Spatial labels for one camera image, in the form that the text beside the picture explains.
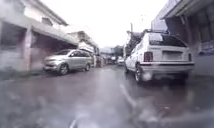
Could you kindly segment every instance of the sky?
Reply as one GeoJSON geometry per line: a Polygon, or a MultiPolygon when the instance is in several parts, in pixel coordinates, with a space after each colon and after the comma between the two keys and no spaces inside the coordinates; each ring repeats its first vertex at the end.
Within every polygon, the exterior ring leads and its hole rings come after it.
{"type": "Polygon", "coordinates": [[[168,0],[41,0],[72,29],[85,30],[99,47],[126,43],[134,31],[150,28],[151,21],[168,0]]]}

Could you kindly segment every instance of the car bumper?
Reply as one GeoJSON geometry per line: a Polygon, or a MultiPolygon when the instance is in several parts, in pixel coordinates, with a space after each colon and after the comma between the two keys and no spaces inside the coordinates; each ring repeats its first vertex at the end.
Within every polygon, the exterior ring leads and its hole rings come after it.
{"type": "Polygon", "coordinates": [[[45,65],[43,70],[45,71],[59,71],[60,65],[45,65]]]}
{"type": "Polygon", "coordinates": [[[144,73],[169,74],[169,73],[187,73],[194,67],[194,63],[174,63],[174,64],[141,64],[144,73]]]}

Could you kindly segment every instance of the awning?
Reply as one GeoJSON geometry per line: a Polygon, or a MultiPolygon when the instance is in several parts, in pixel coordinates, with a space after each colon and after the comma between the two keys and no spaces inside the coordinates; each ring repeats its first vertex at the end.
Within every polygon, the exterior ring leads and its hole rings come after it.
{"type": "Polygon", "coordinates": [[[162,17],[162,19],[181,15],[191,15],[213,1],[214,0],[180,0],[174,8],[162,17]]]}

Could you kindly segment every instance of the road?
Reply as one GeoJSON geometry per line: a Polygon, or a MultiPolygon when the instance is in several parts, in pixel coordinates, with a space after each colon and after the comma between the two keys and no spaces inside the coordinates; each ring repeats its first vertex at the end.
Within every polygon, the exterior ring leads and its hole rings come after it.
{"type": "Polygon", "coordinates": [[[0,128],[214,128],[214,78],[137,85],[110,66],[0,82],[0,128]]]}

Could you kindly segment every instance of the tree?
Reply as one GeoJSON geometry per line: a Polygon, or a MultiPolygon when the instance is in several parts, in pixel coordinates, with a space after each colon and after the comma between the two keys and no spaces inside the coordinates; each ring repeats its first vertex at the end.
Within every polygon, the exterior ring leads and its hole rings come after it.
{"type": "Polygon", "coordinates": [[[114,54],[115,54],[115,56],[123,56],[123,46],[117,45],[114,48],[114,54]]]}

